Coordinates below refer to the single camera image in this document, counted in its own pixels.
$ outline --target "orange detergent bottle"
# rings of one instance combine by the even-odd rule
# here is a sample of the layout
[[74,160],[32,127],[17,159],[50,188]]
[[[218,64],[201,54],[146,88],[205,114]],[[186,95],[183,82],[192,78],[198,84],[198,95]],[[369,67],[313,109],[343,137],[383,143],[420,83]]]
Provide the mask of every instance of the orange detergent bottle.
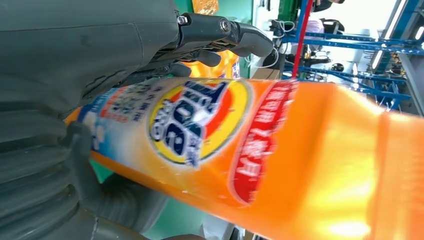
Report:
[[226,68],[230,60],[228,56],[229,53],[230,53],[229,50],[218,52],[218,54],[221,56],[221,61],[219,62],[218,65],[212,67],[212,76],[200,76],[200,77],[220,78],[220,79],[226,78]]
[[266,238],[424,239],[424,120],[336,84],[168,78],[73,120],[99,163]]

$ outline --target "metal screw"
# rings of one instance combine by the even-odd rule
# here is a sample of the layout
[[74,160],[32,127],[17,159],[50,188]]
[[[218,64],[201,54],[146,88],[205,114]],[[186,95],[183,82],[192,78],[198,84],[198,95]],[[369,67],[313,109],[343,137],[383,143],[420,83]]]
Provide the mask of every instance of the metal screw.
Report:
[[189,23],[189,19],[186,16],[178,16],[176,21],[179,25],[187,25]]
[[171,68],[169,66],[165,66],[163,68],[163,72],[166,73],[166,74],[168,74],[170,71],[171,71]]
[[227,20],[222,20],[219,26],[221,27],[221,30],[225,33],[229,32],[231,29],[230,23]]

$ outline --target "blue metal rack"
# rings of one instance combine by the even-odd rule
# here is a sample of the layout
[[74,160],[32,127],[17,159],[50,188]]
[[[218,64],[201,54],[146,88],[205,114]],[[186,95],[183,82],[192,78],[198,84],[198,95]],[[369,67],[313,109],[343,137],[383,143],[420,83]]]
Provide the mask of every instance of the blue metal rack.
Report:
[[[421,4],[423,3],[423,0],[408,0],[406,1],[406,4],[404,6],[403,12],[399,17],[399,20],[394,28],[392,37],[393,38],[401,38],[403,33],[408,28],[408,23],[412,18],[414,17],[415,13],[423,14],[424,11],[421,8]],[[382,54],[381,60],[379,61],[379,64],[377,65],[375,72],[376,73],[383,73],[388,65],[390,64],[391,56],[389,53],[384,52]]]
[[[348,89],[374,96],[377,105],[385,106],[388,110],[400,110],[399,105],[401,101],[411,99],[411,96],[399,93],[399,86],[406,85],[407,83],[404,79],[393,79],[366,73],[359,73],[355,75],[352,73],[302,66],[299,67],[299,72],[305,73],[300,74],[298,77],[299,81],[319,82],[320,79],[317,79],[318,74],[335,76],[348,83],[343,84]],[[370,85],[362,83],[363,81],[361,80],[370,81]]]
[[[421,47],[422,41],[417,40],[402,40],[402,39],[385,39],[385,38],[372,38],[367,36],[346,35],[346,34],[328,34],[328,33],[313,33],[305,32],[306,24],[308,22],[308,9],[310,9],[313,0],[304,0],[301,4],[300,16],[298,19],[298,28],[296,32],[289,34],[285,42],[299,43],[300,48],[303,44],[318,45],[318,46],[331,46],[339,48],[359,49],[365,51],[382,51],[387,53],[399,53],[410,55],[424,56],[424,49]],[[304,39],[304,37],[322,38]],[[293,75],[296,75],[300,81],[320,81],[315,78],[318,75],[333,75],[344,81],[345,86],[351,90],[371,95],[375,97],[377,105],[386,106],[387,110],[399,110],[401,101],[411,99],[411,96],[399,93],[399,86],[405,85],[405,79],[388,78],[367,73],[351,74],[346,72],[328,71],[324,69],[316,69],[311,67],[299,66],[299,58],[301,54],[298,50],[294,66],[286,66],[284,71],[291,70]]]
[[[424,49],[421,47],[421,41],[418,40],[400,40],[400,39],[384,39],[384,38],[372,38],[357,35],[341,35],[341,34],[329,34],[329,33],[315,33],[306,32],[305,36],[322,38],[317,39],[306,39],[305,44],[318,45],[318,46],[330,46],[339,48],[369,50],[369,51],[384,51],[389,53],[399,54],[413,54],[424,56]],[[359,41],[359,42],[339,42],[331,41],[333,39]],[[295,37],[290,37],[289,42],[296,42]]]

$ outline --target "red label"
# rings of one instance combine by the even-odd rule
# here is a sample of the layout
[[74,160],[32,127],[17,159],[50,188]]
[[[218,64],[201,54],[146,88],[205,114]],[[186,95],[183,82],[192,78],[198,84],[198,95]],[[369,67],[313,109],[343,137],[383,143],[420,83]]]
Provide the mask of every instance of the red label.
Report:
[[266,170],[266,160],[275,148],[271,134],[285,121],[296,86],[293,81],[278,81],[271,86],[253,116],[246,137],[241,140],[234,158],[230,188],[245,204],[255,200],[255,192]]

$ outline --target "robotic hand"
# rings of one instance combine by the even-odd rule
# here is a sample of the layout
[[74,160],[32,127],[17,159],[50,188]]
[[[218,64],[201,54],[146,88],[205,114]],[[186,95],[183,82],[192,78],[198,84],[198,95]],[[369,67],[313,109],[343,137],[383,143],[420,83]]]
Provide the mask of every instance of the robotic hand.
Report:
[[88,161],[90,134],[81,125],[67,130],[63,119],[111,88],[188,76],[179,62],[214,66],[219,51],[267,56],[273,48],[252,26],[180,15],[173,0],[3,0],[0,23],[5,240],[144,239],[134,227],[140,218],[128,218],[139,209],[143,187],[125,183],[118,187],[124,193],[110,194],[78,179],[87,169],[74,167],[76,174],[64,162]]

